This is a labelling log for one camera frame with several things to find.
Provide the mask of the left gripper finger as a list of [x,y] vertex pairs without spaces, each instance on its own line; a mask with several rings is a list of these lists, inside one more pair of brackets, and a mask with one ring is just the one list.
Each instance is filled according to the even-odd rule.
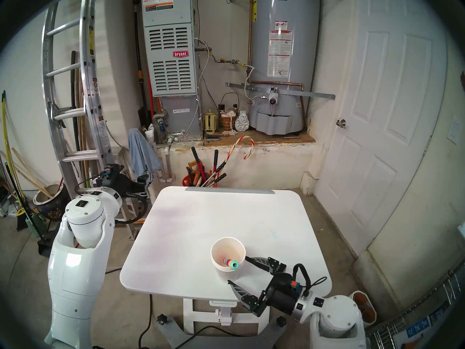
[[153,181],[153,174],[151,172],[144,172],[142,175],[138,176],[137,182],[144,185],[145,194],[148,194],[148,188]]

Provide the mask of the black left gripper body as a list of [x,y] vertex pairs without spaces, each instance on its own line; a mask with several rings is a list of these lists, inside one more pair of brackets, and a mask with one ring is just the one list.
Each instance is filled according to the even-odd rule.
[[115,190],[122,198],[131,197],[139,200],[146,200],[147,194],[144,191],[144,185],[131,180],[125,174],[121,173],[124,166],[120,164],[108,164],[98,174],[101,180],[101,187],[109,187]]

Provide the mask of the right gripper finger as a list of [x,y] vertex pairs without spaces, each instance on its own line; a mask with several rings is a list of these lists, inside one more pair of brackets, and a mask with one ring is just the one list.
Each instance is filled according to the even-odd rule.
[[239,300],[239,302],[253,315],[261,316],[262,313],[266,309],[266,302],[265,302],[265,292],[262,291],[260,297],[256,297],[253,294],[250,294],[245,289],[241,288],[234,282],[228,280],[228,284],[230,285],[233,293]]
[[286,272],[286,265],[280,263],[276,259],[271,257],[264,258],[264,257],[245,257],[245,260],[258,267],[261,270],[269,272],[271,275],[285,273]]

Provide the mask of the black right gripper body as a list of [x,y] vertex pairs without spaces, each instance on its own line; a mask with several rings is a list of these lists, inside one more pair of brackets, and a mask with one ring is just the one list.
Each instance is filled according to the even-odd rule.
[[266,307],[273,307],[289,316],[303,311],[303,304],[298,302],[302,290],[303,287],[291,274],[275,274],[259,298],[254,300],[254,315],[261,316]]

